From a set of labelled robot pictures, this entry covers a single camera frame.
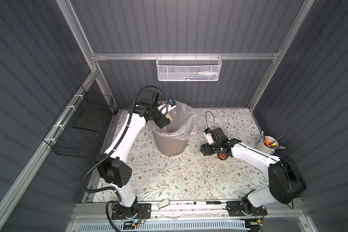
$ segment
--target black wire basket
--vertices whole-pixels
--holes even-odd
[[[57,155],[93,158],[101,152],[116,113],[111,96],[84,92],[47,143]]]

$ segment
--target table surface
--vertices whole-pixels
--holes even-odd
[[[215,127],[228,131],[228,138],[237,138],[251,147],[261,140],[260,132],[249,109],[201,109],[197,135],[188,140],[183,153],[168,157],[156,146],[152,131],[144,126],[136,137],[127,164],[133,169],[130,183],[138,201],[158,200],[214,200],[241,198],[254,188],[268,185],[268,174],[244,162],[216,155],[203,156],[200,145],[206,142],[205,113],[215,117]],[[122,111],[114,138],[123,126],[128,112]],[[213,128],[213,117],[208,113],[208,125]],[[108,186],[101,178],[98,188]],[[117,200],[112,191],[94,195],[94,202]]]

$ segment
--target plastic trash bag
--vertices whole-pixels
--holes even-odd
[[[153,133],[179,140],[187,140],[197,134],[197,122],[201,115],[198,110],[185,103],[176,101],[175,109],[168,112],[168,115],[172,118],[172,121],[162,129],[156,126],[152,120],[148,122],[148,126]]]

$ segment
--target enclosure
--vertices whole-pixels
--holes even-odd
[[[268,186],[268,173],[204,156],[203,132],[216,127],[251,148],[262,131],[284,135],[274,155],[293,158],[307,183],[293,210],[266,204],[264,232],[348,230],[348,0],[8,0],[0,1],[0,231],[113,231],[105,205],[115,193],[85,193],[80,183],[145,85],[201,117],[176,156],[158,150],[147,125],[138,133],[126,163],[151,218],[127,231],[245,230],[256,218],[232,217],[226,202]],[[109,186],[97,169],[86,184]],[[205,201],[221,204],[193,204]]]

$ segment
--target trash can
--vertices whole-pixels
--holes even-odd
[[[148,127],[152,130],[153,138],[160,152],[168,156],[182,153],[189,138],[197,134],[197,122],[200,112],[185,103],[176,101],[175,109],[168,115],[172,118],[169,125],[160,129],[152,120]]]

